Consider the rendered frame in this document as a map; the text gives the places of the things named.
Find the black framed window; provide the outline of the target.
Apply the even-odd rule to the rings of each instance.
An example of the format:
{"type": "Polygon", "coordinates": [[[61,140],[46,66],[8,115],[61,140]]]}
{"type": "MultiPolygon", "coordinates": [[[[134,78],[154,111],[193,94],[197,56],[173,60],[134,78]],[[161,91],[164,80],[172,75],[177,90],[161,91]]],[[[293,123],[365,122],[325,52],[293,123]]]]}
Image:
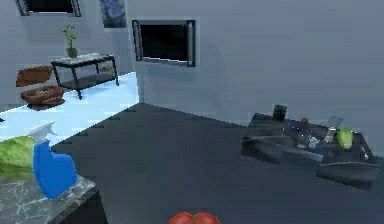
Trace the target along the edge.
{"type": "Polygon", "coordinates": [[[133,20],[137,61],[196,66],[195,20],[133,20]]]}
{"type": "Polygon", "coordinates": [[[69,15],[80,17],[78,0],[15,0],[21,16],[69,15]]]}

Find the black mug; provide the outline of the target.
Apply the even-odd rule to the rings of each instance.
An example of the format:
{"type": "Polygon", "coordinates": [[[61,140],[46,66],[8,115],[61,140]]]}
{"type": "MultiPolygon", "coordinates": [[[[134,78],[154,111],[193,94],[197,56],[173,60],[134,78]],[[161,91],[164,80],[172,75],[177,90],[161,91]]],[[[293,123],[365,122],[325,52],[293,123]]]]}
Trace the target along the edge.
{"type": "Polygon", "coordinates": [[[276,104],[274,106],[272,118],[276,121],[284,121],[286,116],[287,107],[284,105],[276,104]]]}

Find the red tomato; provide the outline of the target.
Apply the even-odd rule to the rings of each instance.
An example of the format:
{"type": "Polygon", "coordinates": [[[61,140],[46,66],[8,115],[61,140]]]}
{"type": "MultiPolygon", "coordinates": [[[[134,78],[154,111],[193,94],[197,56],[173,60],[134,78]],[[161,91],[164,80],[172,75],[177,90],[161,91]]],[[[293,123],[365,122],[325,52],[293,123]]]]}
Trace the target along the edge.
{"type": "Polygon", "coordinates": [[[182,212],[173,216],[168,224],[221,224],[221,222],[216,216],[209,213],[192,215],[188,212],[182,212]]]}

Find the clear drinking glass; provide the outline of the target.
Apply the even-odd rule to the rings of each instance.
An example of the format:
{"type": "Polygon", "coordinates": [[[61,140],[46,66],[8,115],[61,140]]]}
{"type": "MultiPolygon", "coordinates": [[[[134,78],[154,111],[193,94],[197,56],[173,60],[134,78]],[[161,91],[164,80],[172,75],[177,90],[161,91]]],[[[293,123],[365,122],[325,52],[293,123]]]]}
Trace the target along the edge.
{"type": "Polygon", "coordinates": [[[302,130],[298,134],[297,146],[299,148],[306,148],[309,142],[310,134],[306,130],[302,130]]]}

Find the black side table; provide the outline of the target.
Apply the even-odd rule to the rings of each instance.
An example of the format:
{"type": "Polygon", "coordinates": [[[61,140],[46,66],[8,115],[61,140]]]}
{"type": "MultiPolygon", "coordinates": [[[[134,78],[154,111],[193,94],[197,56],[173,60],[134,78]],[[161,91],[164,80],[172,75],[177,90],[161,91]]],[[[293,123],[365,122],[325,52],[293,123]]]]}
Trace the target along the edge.
{"type": "Polygon", "coordinates": [[[67,57],[54,59],[51,61],[51,67],[57,85],[68,90],[76,91],[79,99],[82,99],[82,91],[87,88],[95,87],[109,81],[114,81],[116,85],[119,85],[116,61],[113,55],[90,53],[79,55],[76,58],[67,57]],[[101,70],[101,64],[105,62],[111,63],[111,73],[101,70]],[[69,69],[72,79],[62,81],[59,77],[58,68],[69,69]]]}

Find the blue framed painting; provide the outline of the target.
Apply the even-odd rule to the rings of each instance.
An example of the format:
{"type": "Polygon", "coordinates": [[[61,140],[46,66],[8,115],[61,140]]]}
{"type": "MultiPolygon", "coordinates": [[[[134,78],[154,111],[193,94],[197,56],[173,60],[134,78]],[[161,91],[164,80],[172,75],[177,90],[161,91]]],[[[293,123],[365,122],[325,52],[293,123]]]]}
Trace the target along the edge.
{"type": "Polygon", "coordinates": [[[125,0],[100,0],[100,8],[105,28],[125,28],[125,0]]]}

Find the clear glass bottle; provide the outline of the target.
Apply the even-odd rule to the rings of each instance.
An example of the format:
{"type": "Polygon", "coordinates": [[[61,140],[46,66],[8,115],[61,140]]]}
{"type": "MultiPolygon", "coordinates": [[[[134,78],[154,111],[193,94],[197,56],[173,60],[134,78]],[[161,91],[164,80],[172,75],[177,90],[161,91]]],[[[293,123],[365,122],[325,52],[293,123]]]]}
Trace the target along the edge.
{"type": "Polygon", "coordinates": [[[333,138],[335,133],[337,132],[338,127],[340,124],[343,122],[343,119],[338,116],[332,116],[329,121],[328,121],[328,131],[327,134],[324,138],[324,141],[327,143],[330,143],[333,138]]]}

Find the green potted plant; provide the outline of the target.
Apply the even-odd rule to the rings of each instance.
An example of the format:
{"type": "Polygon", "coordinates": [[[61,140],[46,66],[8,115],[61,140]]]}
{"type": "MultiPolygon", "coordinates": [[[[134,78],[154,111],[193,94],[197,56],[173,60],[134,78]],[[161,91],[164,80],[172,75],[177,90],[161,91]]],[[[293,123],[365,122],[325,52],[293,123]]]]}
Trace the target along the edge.
{"type": "Polygon", "coordinates": [[[76,58],[78,53],[77,49],[73,46],[73,41],[77,39],[78,29],[74,25],[66,23],[60,31],[68,42],[68,47],[66,48],[68,56],[70,58],[76,58]]]}

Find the blue spray bottle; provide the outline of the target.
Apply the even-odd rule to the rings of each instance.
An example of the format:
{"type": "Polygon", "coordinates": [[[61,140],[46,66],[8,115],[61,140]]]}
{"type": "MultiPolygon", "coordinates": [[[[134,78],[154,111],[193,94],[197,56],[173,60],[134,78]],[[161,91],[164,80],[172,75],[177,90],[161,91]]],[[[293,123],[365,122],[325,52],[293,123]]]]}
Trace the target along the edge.
{"type": "Polygon", "coordinates": [[[49,134],[54,135],[49,121],[32,128],[28,136],[35,140],[32,166],[38,187],[43,195],[56,199],[77,182],[77,173],[72,157],[52,152],[49,134]]]}

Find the brown wicker chair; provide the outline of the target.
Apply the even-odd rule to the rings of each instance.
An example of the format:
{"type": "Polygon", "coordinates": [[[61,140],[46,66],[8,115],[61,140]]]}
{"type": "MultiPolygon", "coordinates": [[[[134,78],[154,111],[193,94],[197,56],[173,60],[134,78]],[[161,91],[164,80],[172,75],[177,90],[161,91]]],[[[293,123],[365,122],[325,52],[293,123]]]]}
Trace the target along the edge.
{"type": "Polygon", "coordinates": [[[20,98],[27,103],[29,109],[35,111],[47,110],[65,102],[64,89],[55,85],[48,85],[52,67],[43,65],[25,68],[18,71],[16,86],[27,87],[20,93],[20,98]]]}

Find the small green lettuce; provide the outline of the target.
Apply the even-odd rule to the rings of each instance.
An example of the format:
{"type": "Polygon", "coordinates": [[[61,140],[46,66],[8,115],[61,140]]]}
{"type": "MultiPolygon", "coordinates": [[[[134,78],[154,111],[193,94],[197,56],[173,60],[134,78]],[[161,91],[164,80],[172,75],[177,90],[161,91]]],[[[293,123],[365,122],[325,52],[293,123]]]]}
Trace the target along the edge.
{"type": "Polygon", "coordinates": [[[337,139],[343,149],[349,150],[352,147],[353,133],[348,129],[341,129],[337,133],[337,139]]]}

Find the green lettuce head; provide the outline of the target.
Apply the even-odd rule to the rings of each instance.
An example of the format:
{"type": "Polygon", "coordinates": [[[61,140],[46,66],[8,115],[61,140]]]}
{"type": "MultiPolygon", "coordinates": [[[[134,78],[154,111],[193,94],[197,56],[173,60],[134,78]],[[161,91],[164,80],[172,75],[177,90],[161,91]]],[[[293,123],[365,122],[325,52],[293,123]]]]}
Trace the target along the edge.
{"type": "Polygon", "coordinates": [[[0,162],[22,168],[33,166],[36,140],[29,136],[17,136],[0,142],[0,162]]]}

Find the grey marble counter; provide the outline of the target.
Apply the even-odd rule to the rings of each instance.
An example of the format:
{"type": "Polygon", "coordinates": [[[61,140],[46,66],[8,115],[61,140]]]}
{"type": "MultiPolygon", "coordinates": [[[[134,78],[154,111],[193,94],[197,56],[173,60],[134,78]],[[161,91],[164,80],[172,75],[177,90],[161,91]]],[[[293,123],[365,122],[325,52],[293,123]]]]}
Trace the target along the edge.
{"type": "Polygon", "coordinates": [[[33,178],[0,176],[0,224],[108,224],[96,184],[80,175],[56,199],[48,199],[33,178]]]}

